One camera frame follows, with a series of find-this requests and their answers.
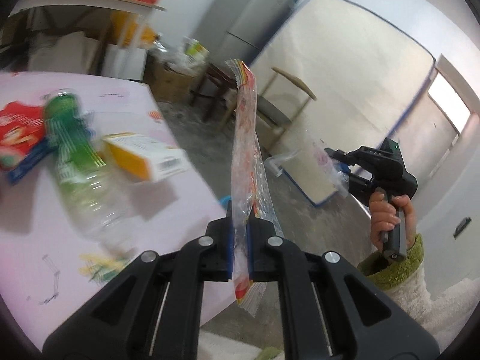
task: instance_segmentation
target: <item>table surface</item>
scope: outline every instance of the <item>table surface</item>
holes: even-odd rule
[[[15,100],[42,104],[45,94],[73,88],[83,111],[93,110],[99,116],[135,114],[142,120],[137,132],[176,144],[163,119],[151,116],[158,108],[143,84],[98,76],[25,72],[0,75],[0,87],[2,108]],[[109,275],[95,277],[92,266],[101,265],[106,273],[122,268],[96,242],[76,231],[59,199],[52,168],[49,157],[16,186],[0,178],[0,293],[39,349],[52,331],[105,284],[102,280]],[[159,254],[178,250],[203,235],[208,222],[225,215],[194,168],[158,184],[140,183],[129,193],[136,214],[135,256],[144,250]],[[52,298],[55,291],[58,296]],[[232,283],[206,283],[201,323],[234,299]]]

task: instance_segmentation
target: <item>barcode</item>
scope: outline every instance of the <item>barcode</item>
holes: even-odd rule
[[[159,163],[158,167],[160,168],[160,170],[165,170],[168,168],[176,167],[178,164],[180,164],[180,162],[181,162],[180,159],[174,158],[173,160],[168,160],[168,161]]]

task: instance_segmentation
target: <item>white fluffy fabric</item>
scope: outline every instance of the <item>white fluffy fabric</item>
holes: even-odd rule
[[[444,351],[460,333],[480,299],[480,279],[464,279],[431,300],[423,263],[402,284],[385,292],[432,334]]]

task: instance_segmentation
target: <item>green fuzzy sleeve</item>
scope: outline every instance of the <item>green fuzzy sleeve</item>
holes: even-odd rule
[[[415,243],[406,254],[405,261],[393,262],[389,265],[380,252],[375,252],[358,265],[358,270],[382,291],[387,291],[405,282],[420,267],[422,261],[422,236],[417,234]]]

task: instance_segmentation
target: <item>refrigerator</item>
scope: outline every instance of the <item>refrigerator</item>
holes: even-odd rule
[[[299,0],[215,0],[193,33],[210,61],[253,62]]]

